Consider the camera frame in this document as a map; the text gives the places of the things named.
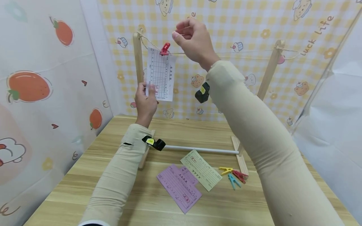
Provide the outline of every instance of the yellow paper slip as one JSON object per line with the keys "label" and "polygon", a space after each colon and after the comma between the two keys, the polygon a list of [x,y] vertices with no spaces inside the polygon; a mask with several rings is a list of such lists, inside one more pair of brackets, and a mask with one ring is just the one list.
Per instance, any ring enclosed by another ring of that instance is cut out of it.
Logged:
{"label": "yellow paper slip", "polygon": [[196,150],[190,151],[181,159],[181,162],[207,191],[211,191],[211,189],[222,179],[221,175],[214,170]]}

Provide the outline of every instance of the wooden stand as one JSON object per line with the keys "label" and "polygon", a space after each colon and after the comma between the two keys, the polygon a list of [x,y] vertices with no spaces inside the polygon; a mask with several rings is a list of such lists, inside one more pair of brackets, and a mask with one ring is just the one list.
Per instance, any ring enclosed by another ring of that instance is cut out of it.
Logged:
{"label": "wooden stand", "polygon": [[[281,48],[284,48],[285,42],[284,40],[277,40],[275,43],[275,47],[273,52],[271,53],[271,57],[269,60],[269,63],[266,67],[266,71],[263,77],[263,80],[260,84],[260,88],[258,91],[258,97],[263,100],[265,97],[265,94],[269,88],[270,82],[272,80],[272,77],[274,75],[275,69],[278,65],[278,61],[280,59],[280,56],[283,52]],[[136,73],[137,73],[137,82],[143,82],[143,61],[142,61],[142,41],[141,41],[141,35],[137,32],[133,34],[133,48],[134,48],[134,54],[135,54],[135,63],[136,63]],[[152,130],[152,136],[155,135],[155,130]],[[244,174],[249,175],[249,171],[247,168],[247,165],[244,160],[243,152],[244,148],[241,145],[240,141],[235,137],[231,137],[232,143],[234,145],[235,151],[238,151],[239,154],[236,155],[237,161],[239,163],[240,171]],[[148,145],[146,148],[145,153],[142,156],[142,160],[138,166],[138,169],[143,169],[144,163],[146,161],[148,150],[150,146]]]}

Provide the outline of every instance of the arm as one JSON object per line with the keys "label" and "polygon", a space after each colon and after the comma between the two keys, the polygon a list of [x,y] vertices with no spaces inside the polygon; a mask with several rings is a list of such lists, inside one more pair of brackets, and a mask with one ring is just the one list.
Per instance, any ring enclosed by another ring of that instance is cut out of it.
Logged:
{"label": "arm", "polygon": [[205,25],[190,18],[176,29],[175,42],[208,71],[210,97],[253,161],[275,225],[343,225],[286,128],[245,87],[235,66],[220,61]]}
{"label": "arm", "polygon": [[157,109],[154,86],[149,88],[149,97],[144,94],[146,83],[140,83],[136,93],[137,121],[129,126],[118,151],[109,162],[90,198],[79,226],[117,226],[128,196],[136,179],[137,169],[146,143],[146,135]]}

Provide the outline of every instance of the yellow clothespin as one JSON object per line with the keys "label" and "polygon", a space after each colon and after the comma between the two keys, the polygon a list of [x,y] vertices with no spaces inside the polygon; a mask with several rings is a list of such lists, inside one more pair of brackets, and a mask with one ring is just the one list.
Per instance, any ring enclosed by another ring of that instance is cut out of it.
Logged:
{"label": "yellow clothespin", "polygon": [[224,172],[222,172],[221,175],[225,175],[225,174],[231,173],[233,171],[233,168],[219,167],[219,170],[223,170]]}

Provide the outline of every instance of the paper slip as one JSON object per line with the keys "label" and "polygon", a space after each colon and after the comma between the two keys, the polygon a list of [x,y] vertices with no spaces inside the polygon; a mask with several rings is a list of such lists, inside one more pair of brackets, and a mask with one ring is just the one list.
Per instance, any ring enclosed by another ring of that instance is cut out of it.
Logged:
{"label": "paper slip", "polygon": [[186,214],[191,207],[201,198],[202,194],[191,184],[181,178],[181,171],[172,164],[157,175],[166,191],[171,195],[182,212]]}
{"label": "paper slip", "polygon": [[195,149],[183,157],[181,162],[207,191],[211,191],[211,189],[222,179],[221,175],[214,170]]}
{"label": "paper slip", "polygon": [[181,167],[179,170],[181,171],[181,174],[187,179],[187,183],[191,183],[192,185],[195,185],[199,182],[194,177],[194,175],[186,168],[186,166]]}
{"label": "paper slip", "polygon": [[148,48],[146,95],[150,84],[155,85],[158,101],[172,101],[176,56],[162,56],[160,51]]}

